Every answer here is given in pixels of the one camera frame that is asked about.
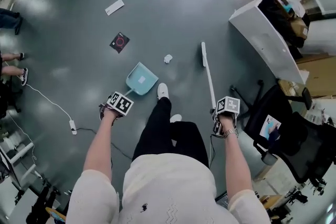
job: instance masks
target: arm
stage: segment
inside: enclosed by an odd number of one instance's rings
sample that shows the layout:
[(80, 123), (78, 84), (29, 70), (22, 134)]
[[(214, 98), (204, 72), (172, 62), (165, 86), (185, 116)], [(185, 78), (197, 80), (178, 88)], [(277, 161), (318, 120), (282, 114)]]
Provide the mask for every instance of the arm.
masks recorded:
[[(223, 132), (234, 129), (232, 118), (221, 114), (219, 120)], [(235, 194), (242, 190), (252, 190), (251, 173), (235, 134), (230, 134), (225, 139), (225, 158), (226, 189), (228, 198), (231, 200)]]
[(71, 194), (67, 224), (111, 224), (118, 217), (119, 198), (111, 185), (111, 125), (116, 116), (113, 111), (104, 110), (84, 171)]
[(96, 170), (112, 180), (111, 169), (111, 129), (117, 114), (111, 110), (104, 110), (104, 117), (96, 136), (94, 137), (86, 155), (83, 170)]

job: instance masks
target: sneaker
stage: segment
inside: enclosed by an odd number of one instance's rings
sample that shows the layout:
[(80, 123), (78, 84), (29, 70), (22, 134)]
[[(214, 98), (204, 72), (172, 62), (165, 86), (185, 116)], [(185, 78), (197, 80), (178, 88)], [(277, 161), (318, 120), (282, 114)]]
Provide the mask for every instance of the sneaker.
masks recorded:
[(175, 114), (170, 118), (170, 123), (174, 123), (177, 121), (182, 121), (182, 116), (180, 114)]
[(23, 69), (24, 73), (22, 76), (20, 76), (21, 79), (21, 85), (24, 86), (27, 84), (27, 78), (28, 78), (28, 68)]
[(21, 28), (21, 25), (22, 25), (23, 18), (20, 17), (19, 20), (20, 20), (20, 21), (19, 21), (19, 24), (18, 24), (17, 27), (15, 28), (15, 34), (16, 34), (16, 35), (18, 35), (19, 32), (20, 32), (20, 28)]
[(55, 192), (56, 193), (56, 195), (61, 195), (61, 193), (59, 192), (59, 190), (54, 186), (54, 187), (52, 187), (53, 189), (53, 192)]
[(23, 59), (25, 59), (25, 53), (24, 52), (20, 52), (19, 61), (22, 61)]
[(157, 98), (161, 99), (162, 97), (167, 97), (169, 99), (168, 87), (166, 84), (160, 83), (157, 90)]

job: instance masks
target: crumpled paper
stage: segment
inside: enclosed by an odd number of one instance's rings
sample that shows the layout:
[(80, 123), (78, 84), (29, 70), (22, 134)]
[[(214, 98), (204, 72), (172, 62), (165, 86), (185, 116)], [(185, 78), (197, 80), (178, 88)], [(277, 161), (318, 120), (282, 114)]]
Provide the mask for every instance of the crumpled paper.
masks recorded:
[(173, 56), (171, 56), (170, 54), (168, 54), (168, 55), (166, 55), (164, 57), (164, 62), (165, 63), (169, 63), (172, 59), (173, 59)]

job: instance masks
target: light blue dustpan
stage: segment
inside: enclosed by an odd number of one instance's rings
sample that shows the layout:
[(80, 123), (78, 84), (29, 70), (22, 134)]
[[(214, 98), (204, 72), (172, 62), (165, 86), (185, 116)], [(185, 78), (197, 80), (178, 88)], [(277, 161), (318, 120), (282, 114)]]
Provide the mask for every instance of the light blue dustpan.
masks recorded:
[(144, 95), (154, 86), (159, 78), (153, 74), (142, 63), (138, 63), (127, 76), (126, 84), (131, 88), (125, 95), (136, 92), (138, 95)]

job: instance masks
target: jeans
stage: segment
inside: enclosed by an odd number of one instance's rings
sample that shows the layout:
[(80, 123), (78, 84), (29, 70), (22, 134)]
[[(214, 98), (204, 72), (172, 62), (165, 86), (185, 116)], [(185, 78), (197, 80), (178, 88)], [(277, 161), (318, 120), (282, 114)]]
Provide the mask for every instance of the jeans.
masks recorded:
[(141, 155), (175, 153), (189, 156), (209, 167), (202, 136), (193, 122), (170, 123), (172, 104), (166, 97), (158, 100), (135, 148), (133, 160)]
[(20, 23), (20, 17), (15, 18), (15, 13), (0, 8), (0, 28), (15, 29)]

